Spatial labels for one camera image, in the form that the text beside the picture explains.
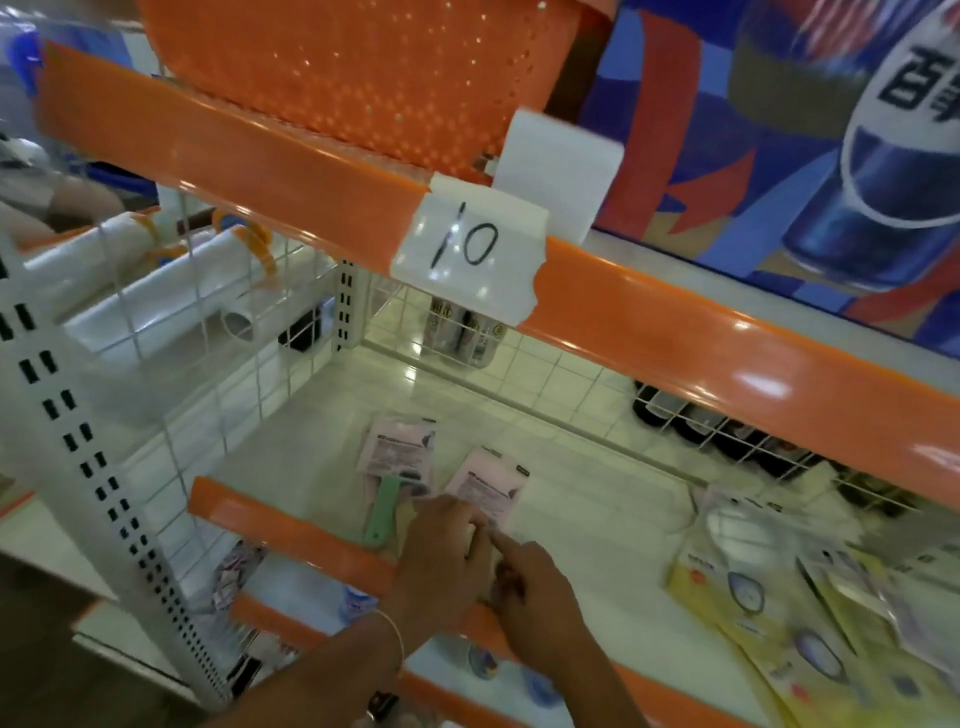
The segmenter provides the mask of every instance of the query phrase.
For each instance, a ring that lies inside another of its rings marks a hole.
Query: chinese character
[[[939,111],[934,121],[949,121],[960,111],[960,74],[950,79],[949,85],[933,97],[930,108]]]
[[[897,75],[890,79],[877,97],[891,106],[908,111],[918,107],[944,77],[944,73],[956,63],[950,56],[922,46],[915,45],[910,50],[916,58],[901,66]]]

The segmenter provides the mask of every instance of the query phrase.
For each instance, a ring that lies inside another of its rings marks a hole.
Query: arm
[[[470,523],[477,528],[465,558]],[[405,656],[460,622],[487,585],[491,554],[487,520],[474,506],[452,496],[423,505],[410,524],[393,590],[379,604],[399,630]],[[391,688],[401,660],[390,622],[365,615],[204,728],[341,728],[364,714],[374,692]]]
[[[578,728],[647,728],[550,554],[539,544],[518,544],[499,532],[491,536],[503,554],[496,612],[516,656],[553,682]]]

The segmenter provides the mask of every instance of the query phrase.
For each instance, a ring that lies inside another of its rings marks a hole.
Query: green plastic handle
[[[394,528],[394,509],[396,499],[400,496],[402,482],[395,475],[384,475],[380,478],[376,500],[367,516],[367,527],[363,533],[364,546],[379,548],[387,543],[390,532]]]

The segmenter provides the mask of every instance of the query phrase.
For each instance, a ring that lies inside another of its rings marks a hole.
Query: bracelet
[[[394,628],[396,640],[400,643],[400,667],[396,670],[396,674],[401,674],[403,672],[403,663],[407,661],[407,650],[403,645],[403,635],[400,634],[400,628],[396,626],[396,622],[386,612],[381,612],[379,609],[371,609],[367,614],[380,615]]]

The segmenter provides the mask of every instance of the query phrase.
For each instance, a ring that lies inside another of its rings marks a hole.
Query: perforated basket
[[[140,0],[160,59],[235,104],[461,178],[543,109],[576,0]]]

